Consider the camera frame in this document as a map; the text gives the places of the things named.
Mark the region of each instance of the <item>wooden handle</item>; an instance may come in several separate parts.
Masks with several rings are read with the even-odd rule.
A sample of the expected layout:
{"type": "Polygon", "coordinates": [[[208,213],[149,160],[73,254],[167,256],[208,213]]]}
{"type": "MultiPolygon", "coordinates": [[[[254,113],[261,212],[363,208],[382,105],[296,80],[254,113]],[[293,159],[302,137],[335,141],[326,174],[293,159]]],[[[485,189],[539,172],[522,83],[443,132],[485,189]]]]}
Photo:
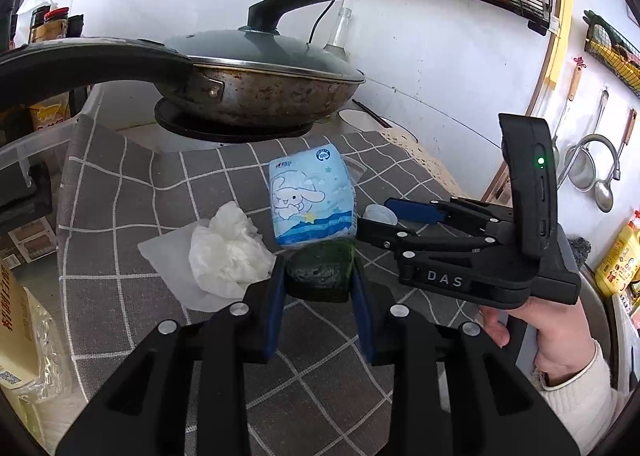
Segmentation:
{"type": "Polygon", "coordinates": [[[582,67],[576,66],[574,71],[574,77],[571,79],[571,86],[569,87],[569,95],[567,98],[574,101],[575,92],[578,90],[578,84],[580,83],[580,77],[582,76],[582,67]]]}
{"type": "Polygon", "coordinates": [[[629,120],[626,122],[626,131],[623,142],[625,145],[629,145],[629,140],[631,140],[631,133],[634,131],[634,125],[636,124],[636,116],[638,116],[638,112],[635,109],[629,111],[629,120]]]}

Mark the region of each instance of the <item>yellow oil bottle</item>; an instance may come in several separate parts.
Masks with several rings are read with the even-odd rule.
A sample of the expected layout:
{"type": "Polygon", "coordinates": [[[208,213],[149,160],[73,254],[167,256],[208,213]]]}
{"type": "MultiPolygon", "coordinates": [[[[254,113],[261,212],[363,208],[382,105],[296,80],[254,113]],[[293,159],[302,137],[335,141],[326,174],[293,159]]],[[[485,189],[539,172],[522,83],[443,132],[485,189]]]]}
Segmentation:
{"type": "Polygon", "coordinates": [[[610,297],[625,291],[639,266],[640,211],[636,211],[596,269],[595,279],[600,292],[610,297]]]}

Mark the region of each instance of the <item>tissue pack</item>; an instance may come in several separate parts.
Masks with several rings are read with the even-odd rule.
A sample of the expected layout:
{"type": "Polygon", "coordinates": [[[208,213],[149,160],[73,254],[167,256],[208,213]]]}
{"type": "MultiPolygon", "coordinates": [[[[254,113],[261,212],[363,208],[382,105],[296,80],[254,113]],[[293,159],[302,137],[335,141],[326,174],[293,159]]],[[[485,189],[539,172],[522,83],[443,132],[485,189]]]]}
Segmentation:
{"type": "Polygon", "coordinates": [[[340,153],[329,144],[269,163],[276,241],[296,248],[355,236],[355,190],[340,153]]]}

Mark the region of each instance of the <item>screw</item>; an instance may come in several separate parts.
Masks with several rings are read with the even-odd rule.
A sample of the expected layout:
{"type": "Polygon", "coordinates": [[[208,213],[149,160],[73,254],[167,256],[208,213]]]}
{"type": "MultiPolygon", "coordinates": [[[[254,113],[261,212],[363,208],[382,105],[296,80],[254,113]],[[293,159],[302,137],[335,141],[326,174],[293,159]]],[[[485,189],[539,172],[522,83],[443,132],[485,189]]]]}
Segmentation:
{"type": "Polygon", "coordinates": [[[389,308],[391,315],[394,317],[406,317],[409,315],[409,308],[407,308],[404,304],[394,304],[389,308]]]}
{"type": "Polygon", "coordinates": [[[178,329],[178,324],[176,323],[176,321],[172,321],[172,320],[162,321],[158,325],[158,331],[160,331],[162,335],[168,335],[169,333],[173,333],[177,329],[178,329]]]}
{"type": "Polygon", "coordinates": [[[462,325],[462,332],[470,337],[477,337],[480,334],[480,327],[475,322],[465,322],[462,325]]]}
{"type": "Polygon", "coordinates": [[[229,306],[229,313],[231,315],[235,315],[236,317],[246,315],[249,313],[249,306],[244,302],[236,302],[229,306]]]}

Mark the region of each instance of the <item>blue gripper pad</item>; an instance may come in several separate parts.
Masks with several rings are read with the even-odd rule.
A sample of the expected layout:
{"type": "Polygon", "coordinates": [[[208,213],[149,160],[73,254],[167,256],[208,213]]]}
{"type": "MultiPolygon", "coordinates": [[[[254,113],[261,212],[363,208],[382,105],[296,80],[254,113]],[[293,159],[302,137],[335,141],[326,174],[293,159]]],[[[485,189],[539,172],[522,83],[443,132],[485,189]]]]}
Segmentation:
{"type": "Polygon", "coordinates": [[[280,336],[280,326],[282,325],[282,311],[284,310],[284,299],[287,296],[284,285],[284,262],[277,262],[273,267],[271,279],[275,282],[275,292],[271,300],[271,306],[266,322],[266,338],[264,342],[264,356],[267,360],[278,349],[278,337],[280,336]]]}
{"type": "Polygon", "coordinates": [[[362,279],[355,266],[351,270],[351,305],[353,306],[353,314],[356,317],[356,325],[358,326],[360,350],[367,362],[371,363],[375,353],[373,347],[373,324],[369,304],[362,286],[362,279]]]}
{"type": "Polygon", "coordinates": [[[388,198],[385,207],[391,210],[398,219],[414,221],[415,223],[440,223],[444,221],[445,214],[441,213],[434,205],[428,203],[417,203],[410,200],[399,200],[388,198]]]}

